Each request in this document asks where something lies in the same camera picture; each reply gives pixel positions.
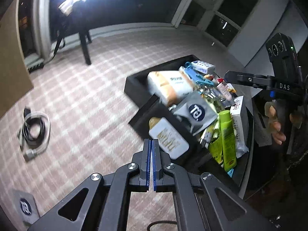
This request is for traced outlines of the person right hand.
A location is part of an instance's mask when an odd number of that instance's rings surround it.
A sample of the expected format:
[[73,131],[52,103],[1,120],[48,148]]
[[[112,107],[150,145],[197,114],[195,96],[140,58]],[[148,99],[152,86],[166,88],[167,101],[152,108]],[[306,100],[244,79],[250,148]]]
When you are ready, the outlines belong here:
[[[265,103],[265,115],[268,117],[268,130],[273,137],[276,144],[282,145],[286,141],[287,137],[282,131],[282,123],[278,118],[277,110],[274,106],[274,102]],[[301,112],[291,113],[289,115],[289,121],[296,128],[300,128],[304,122],[304,116]]]

